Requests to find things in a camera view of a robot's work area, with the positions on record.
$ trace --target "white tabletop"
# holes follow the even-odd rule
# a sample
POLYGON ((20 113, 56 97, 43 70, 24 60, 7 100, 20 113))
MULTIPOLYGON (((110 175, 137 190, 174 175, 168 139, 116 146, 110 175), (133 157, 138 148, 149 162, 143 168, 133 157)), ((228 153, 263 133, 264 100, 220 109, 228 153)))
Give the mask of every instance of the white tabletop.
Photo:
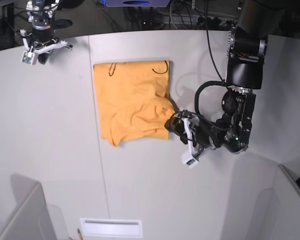
MULTIPOLYGON (((222 76, 227 35, 210 36, 222 76)), ((193 110, 198 87, 218 79, 206 33, 126 32, 71 42, 73 51, 56 51, 45 66, 19 63, 21 48, 0 52, 0 170, 40 181, 73 238, 84 217, 142 220, 146 240, 244 239, 276 163, 300 159, 300 40, 270 38, 248 151, 211 151, 193 170, 182 165, 187 147, 173 135, 117 148, 101 139, 92 66, 170 60, 171 98, 193 110)), ((201 94, 207 117, 220 117, 224 92, 201 94)))

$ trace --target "wrinkled fabric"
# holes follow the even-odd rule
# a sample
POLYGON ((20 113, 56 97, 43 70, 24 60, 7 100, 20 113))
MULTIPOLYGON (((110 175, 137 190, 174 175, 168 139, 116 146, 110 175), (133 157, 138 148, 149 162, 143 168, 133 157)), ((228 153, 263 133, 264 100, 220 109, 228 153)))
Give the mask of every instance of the wrinkled fabric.
POLYGON ((94 88, 101 137, 117 146, 141 137, 167 140, 165 123, 174 113, 169 101, 168 61, 94 65, 94 88))

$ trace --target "white vent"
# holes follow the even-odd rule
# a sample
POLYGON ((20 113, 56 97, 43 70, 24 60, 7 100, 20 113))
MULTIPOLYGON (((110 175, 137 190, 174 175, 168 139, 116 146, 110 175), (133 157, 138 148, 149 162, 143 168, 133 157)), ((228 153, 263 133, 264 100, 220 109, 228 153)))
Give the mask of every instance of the white vent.
POLYGON ((142 238, 141 220, 112 220, 81 218, 83 234, 86 236, 112 238, 142 238))

